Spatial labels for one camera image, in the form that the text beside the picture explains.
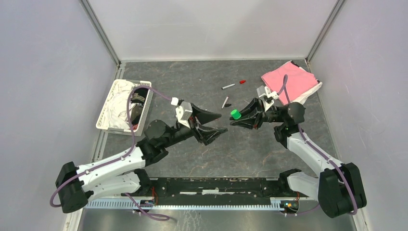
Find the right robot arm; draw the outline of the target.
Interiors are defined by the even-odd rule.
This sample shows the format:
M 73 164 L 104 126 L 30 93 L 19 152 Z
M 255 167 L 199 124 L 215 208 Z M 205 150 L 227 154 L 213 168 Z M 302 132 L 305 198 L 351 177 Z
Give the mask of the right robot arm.
M 231 111 L 232 126 L 247 129 L 261 128 L 264 123 L 278 123 L 274 127 L 277 142 L 301 158 L 316 174 L 309 176 L 299 169 L 282 172 L 278 191 L 283 196 L 304 194 L 318 202 L 330 218 L 355 215 L 367 205 L 359 168 L 354 163 L 343 163 L 316 145 L 300 127 L 305 108 L 293 102 L 267 109 L 264 102 L 254 98 L 241 111 Z

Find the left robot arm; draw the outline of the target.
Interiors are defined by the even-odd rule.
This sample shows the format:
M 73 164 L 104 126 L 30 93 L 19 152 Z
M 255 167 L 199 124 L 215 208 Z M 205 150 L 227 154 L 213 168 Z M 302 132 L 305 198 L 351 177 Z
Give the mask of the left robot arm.
M 206 123 L 221 118 L 220 114 L 202 110 L 192 103 L 176 107 L 177 121 L 169 126 L 162 120 L 152 121 L 144 138 L 130 148 L 106 159 L 76 166 L 65 163 L 56 180 L 56 191 L 50 205 L 60 207 L 65 214 L 85 207 L 88 202 L 111 194 L 137 193 L 146 196 L 151 191 L 144 167 L 161 161 L 167 148 L 194 137 L 209 145 L 227 128 L 207 127 Z

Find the green pen cap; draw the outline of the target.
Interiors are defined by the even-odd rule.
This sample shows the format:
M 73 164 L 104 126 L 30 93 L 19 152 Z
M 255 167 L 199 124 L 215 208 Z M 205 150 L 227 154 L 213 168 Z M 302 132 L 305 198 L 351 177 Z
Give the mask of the green pen cap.
M 242 117 L 242 114 L 240 113 L 239 110 L 234 109 L 230 112 L 231 120 L 238 120 Z

